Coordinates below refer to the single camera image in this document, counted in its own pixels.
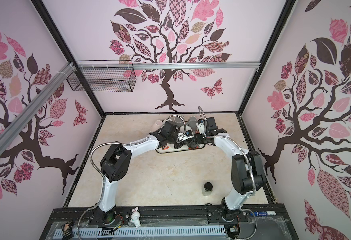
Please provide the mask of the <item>black mug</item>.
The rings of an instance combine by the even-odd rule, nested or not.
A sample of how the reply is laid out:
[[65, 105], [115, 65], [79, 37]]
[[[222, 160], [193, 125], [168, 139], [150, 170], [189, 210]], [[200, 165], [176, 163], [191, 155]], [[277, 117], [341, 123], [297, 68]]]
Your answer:
[[200, 143], [198, 141], [195, 141], [195, 140], [192, 140], [190, 141], [187, 146], [190, 148], [190, 149], [196, 149], [198, 148], [200, 145]]

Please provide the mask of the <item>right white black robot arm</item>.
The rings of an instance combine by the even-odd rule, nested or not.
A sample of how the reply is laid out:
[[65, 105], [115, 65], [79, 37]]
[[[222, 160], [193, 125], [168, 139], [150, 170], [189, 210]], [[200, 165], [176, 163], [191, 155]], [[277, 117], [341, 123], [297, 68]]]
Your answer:
[[224, 129], [218, 128], [213, 117], [202, 117], [197, 122], [202, 139], [220, 148], [231, 160], [232, 188], [222, 205], [226, 211], [240, 210], [266, 182], [260, 154], [241, 147]]

